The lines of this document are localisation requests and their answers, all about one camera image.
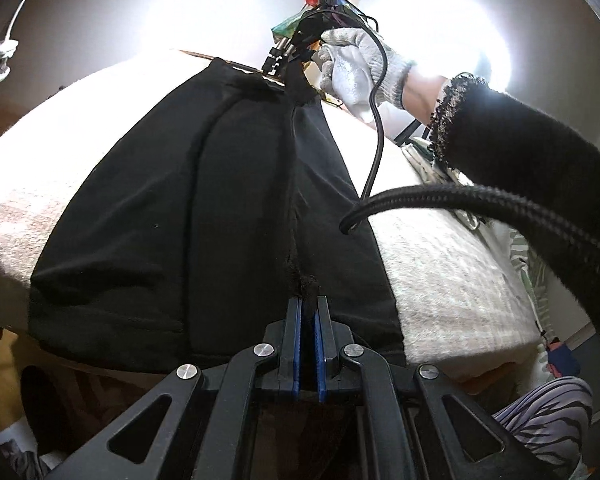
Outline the black sleeved right forearm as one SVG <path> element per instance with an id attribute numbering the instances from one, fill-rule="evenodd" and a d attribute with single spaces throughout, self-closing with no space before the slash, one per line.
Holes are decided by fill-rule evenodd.
<path id="1" fill-rule="evenodd" d="M 600 150 L 480 78 L 401 78 L 401 104 L 431 131 L 440 162 L 475 184 L 532 200 L 600 242 Z"/>

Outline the white gloved right hand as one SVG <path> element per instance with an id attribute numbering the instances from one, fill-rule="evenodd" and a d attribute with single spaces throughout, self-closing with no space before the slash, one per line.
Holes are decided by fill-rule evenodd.
<path id="1" fill-rule="evenodd" d="M 376 103 L 388 103 L 398 110 L 404 109 L 404 82 L 412 63 L 404 61 L 383 42 L 378 47 L 374 38 L 360 28 L 326 30 L 322 33 L 321 42 L 313 61 L 321 71 L 318 86 L 322 91 L 343 102 L 358 119 L 370 122 L 370 92 L 385 70 L 385 78 L 376 93 Z"/>

